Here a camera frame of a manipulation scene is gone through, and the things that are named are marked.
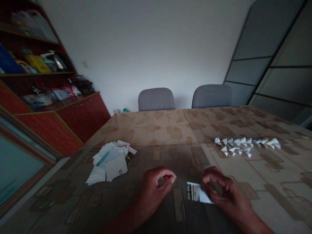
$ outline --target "paper pile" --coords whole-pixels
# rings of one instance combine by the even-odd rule
[[[227,139],[224,138],[223,140],[220,140],[218,137],[214,139],[215,144],[222,147],[221,151],[228,157],[228,154],[231,152],[232,156],[239,153],[241,155],[242,153],[246,153],[247,156],[250,158],[252,155],[250,154],[251,148],[254,147],[254,144],[256,145],[263,145],[264,147],[270,146],[272,149],[278,148],[281,149],[280,143],[276,138],[273,138],[272,140],[269,140],[268,138],[259,139],[259,140],[253,140],[252,138],[246,139],[236,139],[233,140],[233,138]]]
[[[88,185],[97,182],[109,181],[125,174],[128,171],[127,163],[136,154],[136,150],[130,147],[130,143],[117,141],[104,145],[93,156],[93,170],[87,179]]]

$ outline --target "kettle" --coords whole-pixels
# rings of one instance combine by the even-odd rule
[[[66,67],[66,65],[61,60],[61,58],[57,54],[55,54],[55,52],[53,50],[49,50],[49,51],[50,51],[50,53],[41,54],[40,56],[43,59],[50,59],[50,60],[54,61],[58,72],[65,72],[65,71],[68,72],[69,69]]]

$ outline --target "yellow box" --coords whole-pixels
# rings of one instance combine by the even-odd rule
[[[50,68],[46,65],[41,56],[25,55],[27,61],[40,73],[51,73]]]

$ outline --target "chair backrest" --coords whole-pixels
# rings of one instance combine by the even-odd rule
[[[199,86],[193,96],[192,108],[232,106],[232,88],[225,84]]]
[[[139,111],[175,110],[175,100],[168,88],[145,89],[139,94]]]

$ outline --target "table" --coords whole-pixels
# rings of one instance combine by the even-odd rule
[[[254,146],[226,157],[215,137],[273,138],[281,149]],[[173,170],[177,180],[138,232],[187,232],[186,183],[217,166],[231,177],[256,213],[277,233],[312,232],[312,132],[252,106],[118,113],[57,171],[2,227],[19,233],[97,233],[133,198],[144,171]],[[129,171],[87,186],[92,157],[111,141],[138,153]],[[51,206],[47,201],[55,201]]]

